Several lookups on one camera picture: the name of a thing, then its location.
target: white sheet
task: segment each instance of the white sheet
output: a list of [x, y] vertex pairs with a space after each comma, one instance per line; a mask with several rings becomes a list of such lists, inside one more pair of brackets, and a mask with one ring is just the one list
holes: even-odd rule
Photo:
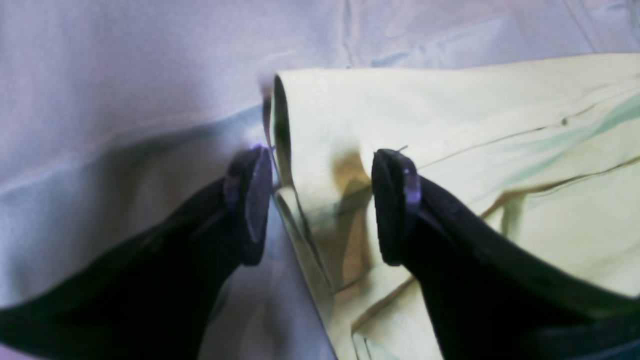
[[[276, 70], [640, 51], [624, 0], [521, 3], [0, 1], [0, 307], [160, 220], [235, 151], [265, 142]], [[202, 359], [332, 358], [279, 220], [269, 226], [274, 263], [233, 277], [234, 305]]]

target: fabric fold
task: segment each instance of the fabric fold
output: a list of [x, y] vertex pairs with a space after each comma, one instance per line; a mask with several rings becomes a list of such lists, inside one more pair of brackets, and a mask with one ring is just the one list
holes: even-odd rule
[[[614, 216], [598, 210], [598, 202], [611, 194], [596, 195], [594, 186], [618, 184], [608, 191], [634, 193], [629, 187], [636, 178], [631, 164], [640, 156], [640, 55], [463, 70], [293, 70], [279, 73], [274, 89], [271, 140], [284, 186], [280, 209], [340, 360], [373, 358], [372, 353], [407, 360], [439, 356], [433, 333], [407, 353], [402, 341], [393, 340], [402, 338], [394, 331], [405, 329], [382, 325], [395, 318], [430, 327], [426, 313], [399, 305], [411, 296], [407, 291], [419, 293], [410, 286], [410, 274], [381, 260], [369, 178], [373, 153], [381, 148], [402, 149], [420, 175], [542, 260], [627, 296], [640, 292], [635, 276], [624, 276], [637, 272], [631, 267], [640, 257], [628, 252], [612, 260], [640, 239], [622, 236], [585, 247], [588, 254], [575, 251], [581, 241], [594, 241], [588, 235], [602, 235], [592, 230], [603, 229], [606, 217]], [[599, 180], [580, 181], [592, 177]], [[554, 192], [558, 186], [571, 190]], [[570, 211], [578, 204], [571, 199], [580, 197], [585, 210]], [[571, 220], [536, 213], [540, 201], [533, 199], [539, 198], [555, 206], [553, 213], [568, 211], [563, 216]], [[632, 213], [634, 203], [622, 203], [616, 211]], [[563, 224], [575, 230], [589, 217], [602, 221], [563, 232]], [[640, 233], [631, 218], [622, 220], [626, 231]], [[563, 241], [564, 236], [577, 240]], [[572, 263], [580, 266], [566, 263], [569, 254], [581, 258]], [[581, 270], [603, 261], [606, 276]], [[389, 312], [393, 316], [383, 315]], [[371, 330], [377, 328], [384, 334]]]

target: yellow fabric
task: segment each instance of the yellow fabric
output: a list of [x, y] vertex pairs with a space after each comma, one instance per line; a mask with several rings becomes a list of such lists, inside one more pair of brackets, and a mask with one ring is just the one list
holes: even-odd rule
[[[420, 175], [524, 249], [633, 296], [639, 118], [638, 54], [279, 73], [276, 197], [338, 358], [440, 356], [426, 312], [407, 300], [420, 298], [415, 281], [381, 260], [369, 186], [375, 150], [404, 148]], [[414, 337], [422, 341], [408, 347]]]

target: crease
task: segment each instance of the crease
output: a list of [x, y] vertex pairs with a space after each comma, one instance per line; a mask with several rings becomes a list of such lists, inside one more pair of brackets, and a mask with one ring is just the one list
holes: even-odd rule
[[[464, 37], [468, 37], [468, 34], [470, 31], [473, 30], [473, 28], [478, 27], [480, 25], [483, 25], [487, 22], [491, 22], [491, 21], [495, 21], [497, 19], [502, 19], [505, 17], [505, 15], [508, 14], [508, 11], [506, 10], [499, 10], [494, 14], [491, 15], [485, 15], [484, 17], [481, 17], [479, 19], [473, 19], [473, 20], [469, 20], [466, 21], [462, 24], [458, 24], [455, 26], [452, 26], [451, 28], [445, 30], [445, 31], [436, 31], [434, 33], [430, 33], [423, 41], [421, 41], [418, 44], [412, 45], [406, 49], [400, 50], [400, 51], [396, 51], [393, 53], [388, 53], [388, 54], [383, 54], [380, 55], [377, 58], [373, 58], [370, 62], [372, 67], [380, 67], [380, 66], [391, 66], [393, 64], [393, 62], [388, 63], [388, 61], [397, 61], [397, 60], [402, 60], [405, 58], [410, 57], [411, 55], [414, 54], [421, 54], [421, 55], [425, 55], [427, 48], [429, 46], [435, 45], [435, 46], [439, 46], [441, 43], [443, 42], [448, 42], [451, 40], [456, 40], [457, 38], [464, 38]], [[402, 33], [398, 33], [398, 34], [394, 34], [391, 36], [387, 36], [387, 39], [396, 39], [396, 38], [401, 38], [403, 36], [406, 36], [407, 34], [410, 34], [410, 31], [404, 31]]]
[[[27, 171], [21, 176], [18, 176], [13, 180], [9, 180], [8, 183], [0, 186], [0, 198], [28, 186], [42, 183], [56, 175], [63, 174], [65, 172], [71, 172], [73, 170], [98, 163], [100, 160], [108, 157], [110, 154], [116, 153], [128, 147], [133, 147], [138, 143], [143, 143], [149, 140], [161, 138], [174, 133], [180, 133], [182, 131], [188, 131], [190, 129], [195, 129], [198, 127], [213, 127], [218, 124], [223, 124], [242, 113], [261, 108], [261, 106], [261, 103], [256, 104], [255, 106], [249, 106], [222, 119], [210, 120], [205, 122], [198, 121], [211, 118], [213, 116], [213, 111], [187, 112], [167, 117], [156, 117], [144, 122], [137, 123], [135, 126], [124, 127], [119, 129], [118, 131], [112, 131], [110, 134], [103, 136], [100, 140], [93, 142], [92, 146], [83, 149], [81, 152], [74, 151], [68, 156], [53, 159], [51, 161], [48, 161], [45, 165], [40, 165], [34, 170]], [[187, 126], [178, 126], [176, 128], [170, 129], [169, 131], [160, 131], [150, 136], [136, 136], [137, 132], [143, 131], [145, 128], [163, 123], [171, 124], [175, 119], [186, 122]]]
[[344, 7], [342, 9], [342, 33], [341, 33], [341, 39], [340, 42], [342, 44], [342, 48], [343, 50], [346, 52], [347, 54], [347, 58], [349, 60], [349, 64], [351, 66], [354, 65], [354, 55], [353, 55], [353, 51], [351, 50], [351, 45], [349, 44], [352, 39], [351, 37], [353, 36], [352, 34], [352, 11], [351, 11], [351, 4], [352, 0], [344, 0]]
[[367, 349], [367, 355], [369, 356], [369, 359], [372, 360], [371, 351], [369, 351], [369, 340], [367, 338], [365, 338], [364, 336], [362, 336], [362, 338], [364, 339], [364, 346]]
[[293, 213], [291, 212], [291, 209], [289, 208], [289, 203], [287, 203], [287, 201], [282, 196], [279, 196], [279, 197], [276, 197], [276, 200], [280, 203], [280, 209], [284, 209], [286, 211], [286, 213], [283, 214], [283, 217], [287, 217], [289, 219], [289, 224], [297, 232], [298, 237], [302, 240], [302, 242], [305, 244], [305, 246], [309, 249], [309, 252], [311, 253], [311, 256], [313, 257], [313, 260], [316, 262], [316, 265], [317, 265], [318, 270], [319, 270], [318, 272], [321, 274], [322, 279], [324, 281], [324, 284], [326, 285], [326, 287], [328, 289], [333, 291], [333, 288], [331, 286], [331, 282], [329, 280], [328, 271], [327, 271], [324, 263], [322, 262], [322, 259], [321, 259], [321, 256], [319, 254], [319, 251], [318, 251], [317, 247], [315, 246], [314, 242], [310, 239], [310, 236], [309, 236], [310, 235], [310, 231], [308, 229], [307, 221], [305, 219], [304, 213], [300, 209], [300, 202], [298, 201], [298, 193], [296, 192], [296, 189], [293, 188], [293, 187], [291, 187], [291, 190], [293, 191], [293, 194], [296, 197], [296, 206], [298, 207], [298, 211], [300, 212], [300, 217], [301, 217], [301, 222], [302, 222], [302, 225], [301, 225], [302, 229], [300, 229], [300, 227], [297, 224], [297, 221], [295, 221], [295, 219], [293, 217]]
[[[567, 12], [570, 14], [571, 18], [573, 19], [573, 23], [578, 27], [578, 30], [580, 31], [580, 33], [582, 34], [582, 36], [586, 40], [587, 45], [589, 46], [589, 50], [591, 50], [592, 53], [598, 54], [599, 51], [593, 45], [593, 41], [592, 41], [591, 37], [589, 36], [588, 32], [586, 31], [586, 29], [584, 28], [584, 26], [580, 23], [580, 21], [578, 21], [578, 16], [574, 12], [572, 6], [570, 6], [568, 4], [568, 1], [569, 0], [562, 0], [561, 3], [564, 6], [564, 8], [566, 8]], [[582, 8], [582, 10], [584, 11], [584, 4], [582, 2], [578, 2], [578, 4]], [[591, 17], [590, 16], [587, 16], [587, 21], [590, 23], [589, 25], [591, 25], [591, 27], [593, 27], [593, 22], [591, 21]]]
[[[322, 255], [320, 254], [320, 250], [316, 245], [316, 242], [314, 241], [314, 235], [312, 233], [312, 231], [310, 230], [309, 227], [309, 221], [308, 218], [303, 211], [302, 211], [302, 207], [300, 205], [300, 200], [298, 198], [298, 193], [295, 189], [294, 186], [291, 186], [291, 189], [293, 190], [293, 193], [296, 197], [296, 206], [298, 207], [298, 212], [300, 213], [300, 218], [301, 218], [301, 226], [302, 229], [298, 229], [298, 226], [296, 225], [295, 221], [292, 221], [291, 223], [293, 224], [293, 226], [296, 228], [296, 230], [298, 231], [298, 234], [301, 235], [300, 238], [303, 239], [303, 241], [307, 244], [307, 247], [309, 248], [309, 250], [311, 251], [311, 255], [314, 258], [314, 261], [316, 262], [316, 264], [318, 265], [320, 272], [322, 273], [322, 277], [325, 281], [325, 284], [327, 285], [327, 287], [329, 289], [331, 289], [333, 294], [337, 294], [340, 291], [356, 284], [358, 281], [361, 281], [364, 277], [367, 276], [367, 273], [362, 274], [361, 276], [357, 277], [356, 279], [353, 279], [352, 281], [349, 281], [347, 283], [342, 284], [340, 287], [336, 287], [334, 284], [332, 284], [331, 280], [330, 280], [330, 276], [329, 274], [329, 270], [328, 267], [325, 265], [324, 260]], [[371, 189], [370, 188], [366, 188], [363, 191], [358, 191], [357, 193], [359, 193], [359, 196], [362, 197], [370, 197], [371, 196]], [[338, 219], [344, 215], [349, 215], [353, 212], [355, 212], [357, 209], [361, 208], [362, 205], [362, 200], [361, 199], [356, 199], [359, 200], [357, 202], [357, 204], [355, 206], [350, 206], [347, 209], [343, 209], [342, 211], [339, 211], [336, 215], [326, 215], [323, 218], [320, 218], [318, 221], [314, 221], [313, 224], [326, 224], [327, 222], [334, 220], [334, 219]], [[343, 206], [343, 204], [341, 203], [336, 203], [337, 207], [341, 207]], [[289, 216], [289, 218], [293, 219], [293, 216], [289, 213], [287, 216]]]
[[343, 196], [339, 201], [334, 204], [322, 206], [320, 208], [315, 208], [310, 211], [306, 211], [307, 216], [315, 215], [318, 213], [328, 212], [332, 209], [337, 209], [337, 211], [332, 211], [330, 214], [327, 214], [325, 217], [321, 217], [320, 219], [331, 220], [332, 218], [341, 217], [342, 215], [348, 215], [352, 211], [361, 208], [366, 205], [366, 203], [362, 200], [371, 194], [371, 185], [368, 184], [366, 187], [357, 190], [349, 195]]
[[336, 288], [333, 293], [339, 293], [342, 290], [345, 290], [346, 288], [350, 288], [352, 285], [357, 284], [358, 282], [360, 282], [362, 279], [364, 279], [365, 277], [367, 277], [367, 275], [369, 275], [369, 272], [371, 272], [371, 270], [374, 268], [375, 266], [371, 267], [370, 269], [368, 269], [367, 271], [364, 271], [360, 274], [360, 276], [358, 276], [357, 278], [349, 281], [349, 282], [345, 282], [343, 283], [339, 288]]
[[538, 186], [532, 186], [530, 188], [525, 188], [521, 190], [513, 190], [510, 192], [505, 192], [500, 197], [498, 197], [498, 199], [487, 210], [482, 212], [480, 217], [486, 218], [487, 216], [491, 215], [494, 211], [498, 210], [499, 208], [503, 207], [504, 205], [506, 205], [507, 203], [513, 200], [517, 200], [519, 197], [524, 197], [526, 195], [535, 195], [535, 194], [539, 194], [541, 192], [547, 192], [547, 191], [558, 191], [562, 189], [564, 185], [567, 185], [570, 183], [571, 184], [577, 183], [579, 181], [585, 181], [585, 180], [591, 179], [592, 177], [604, 175], [608, 172], [614, 172], [621, 168], [635, 165], [636, 163], [640, 163], [640, 156], [636, 156], [635, 158], [624, 161], [623, 163], [620, 163], [614, 167], [608, 168], [607, 170], [573, 176], [573, 177], [570, 177], [569, 179], [554, 181], [552, 183], [541, 184]]
[[570, 119], [570, 118], [572, 118], [572, 117], [577, 117], [577, 116], [579, 116], [579, 115], [582, 115], [582, 114], [586, 113], [587, 111], [589, 111], [589, 110], [591, 110], [591, 109], [595, 108], [595, 107], [596, 107], [596, 105], [597, 105], [597, 104], [592, 104], [591, 106], [588, 106], [588, 107], [587, 107], [586, 109], [584, 109], [584, 110], [580, 110], [580, 111], [578, 111], [577, 113], [574, 113], [574, 114], [571, 114], [571, 115], [565, 116], [565, 117], [563, 117], [563, 118], [562, 118], [562, 120], [561, 120], [561, 121], [565, 121], [565, 120], [568, 120], [568, 119]]
[[297, 53], [298, 49], [294, 48], [294, 49], [285, 49], [285, 50], [281, 50], [281, 51], [274, 51], [273, 53], [269, 53], [267, 55], [264, 55], [264, 60], [266, 61], [273, 61], [277, 58], [282, 58], [284, 56], [289, 56], [291, 54]]
[[444, 160], [447, 160], [447, 159], [449, 159], [449, 158], [452, 158], [453, 156], [460, 155], [460, 154], [462, 154], [462, 153], [464, 153], [464, 152], [471, 151], [471, 150], [477, 149], [477, 148], [479, 148], [479, 147], [483, 147], [483, 146], [486, 146], [486, 145], [491, 145], [491, 144], [493, 144], [493, 143], [501, 142], [501, 141], [503, 141], [503, 140], [507, 140], [507, 139], [509, 139], [509, 138], [513, 138], [513, 137], [516, 137], [516, 136], [520, 136], [520, 135], [524, 135], [524, 134], [528, 134], [528, 133], [534, 133], [534, 132], [536, 132], [536, 131], [544, 130], [544, 129], [547, 129], [547, 128], [549, 128], [549, 127], [550, 127], [550, 126], [537, 127], [536, 129], [525, 130], [525, 131], [521, 131], [521, 132], [519, 132], [519, 133], [515, 133], [515, 134], [511, 134], [511, 135], [503, 136], [503, 137], [501, 137], [501, 138], [497, 138], [497, 139], [494, 139], [494, 140], [490, 140], [489, 142], [479, 143], [479, 144], [477, 144], [477, 145], [473, 145], [473, 146], [471, 146], [471, 147], [467, 147], [467, 148], [465, 148], [465, 149], [462, 149], [462, 150], [456, 151], [456, 152], [454, 152], [454, 153], [452, 153], [452, 154], [450, 154], [450, 155], [445, 156], [444, 158], [438, 159], [438, 160], [436, 160], [436, 161], [432, 161], [431, 163], [428, 163], [428, 164], [425, 164], [425, 165], [421, 165], [421, 166], [419, 166], [419, 167], [416, 167], [416, 170], [420, 170], [420, 169], [422, 169], [422, 168], [430, 167], [431, 165], [435, 165], [435, 164], [437, 164], [437, 163], [439, 163], [439, 162], [441, 162], [441, 161], [444, 161]]
[[[467, 18], [461, 21], [460, 23], [450, 24], [447, 28], [443, 30], [436, 30], [436, 31], [430, 32], [423, 38], [423, 41], [421, 43], [411, 46], [409, 49], [407, 49], [407, 51], [412, 52], [416, 50], [418, 47], [434, 44], [435, 42], [441, 41], [441, 39], [443, 38], [450, 39], [451, 37], [458, 37], [461, 35], [459, 34], [461, 32], [467, 32], [468, 30], [475, 28], [479, 25], [494, 21], [496, 19], [503, 19], [504, 17], [509, 16], [511, 14], [512, 13], [510, 12], [509, 9], [503, 8], [501, 6], [496, 6], [496, 9], [490, 14], [486, 14], [481, 17], [473, 16], [471, 18]], [[388, 28], [391, 25], [393, 24], [388, 25], [387, 30], [385, 31], [385, 38], [387, 39], [397, 39], [397, 38], [406, 36], [407, 34], [409, 35], [412, 34], [411, 31], [404, 30], [402, 32], [389, 35]]]
[[618, 251], [615, 252], [615, 254], [611, 254], [609, 256], [607, 256], [606, 258], [600, 259], [599, 261], [595, 262], [595, 263], [589, 263], [586, 265], [582, 265], [580, 267], [578, 267], [578, 269], [576, 269], [575, 273], [578, 274], [584, 274], [585, 278], [588, 279], [594, 279], [594, 278], [599, 278], [599, 275], [602, 275], [602, 272], [598, 272], [597, 270], [594, 271], [594, 269], [601, 269], [603, 266], [605, 268], [605, 270], [607, 268], [609, 268], [609, 265], [611, 265], [612, 263], [617, 263], [617, 260], [619, 260], [621, 257], [623, 257], [625, 254], [628, 254], [629, 252], [632, 252], [633, 250], [639, 250], [640, 249], [640, 243], [632, 243], [629, 244], [628, 246], [624, 247], [623, 249], [620, 249]]
[[416, 279], [414, 276], [409, 276], [407, 280], [398, 284], [398, 286], [386, 294], [382, 299], [379, 299], [375, 303], [371, 304], [367, 309], [362, 311], [352, 322], [351, 322], [351, 336], [364, 325], [365, 322], [374, 318], [380, 311], [382, 311], [385, 307], [387, 307], [394, 299], [396, 299], [404, 290], [406, 290], [409, 285], [411, 285]]

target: white fabric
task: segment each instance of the white fabric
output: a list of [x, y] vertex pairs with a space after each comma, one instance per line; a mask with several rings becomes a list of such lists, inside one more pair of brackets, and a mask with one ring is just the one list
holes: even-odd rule
[[291, 70], [275, 84], [278, 207], [340, 360], [440, 358], [424, 304], [403, 300], [419, 288], [380, 256], [378, 149], [403, 149], [418, 174], [553, 266], [640, 293], [640, 54]]
[[[640, 50], [623, 0], [522, 3], [0, 1], [0, 307], [160, 220], [264, 142], [276, 70]], [[286, 244], [277, 223], [269, 240]], [[234, 276], [229, 302], [244, 308], [223, 310], [209, 334], [227, 336], [208, 338], [203, 358], [331, 358], [288, 246], [274, 248], [277, 265]], [[281, 330], [256, 344], [265, 323]]]

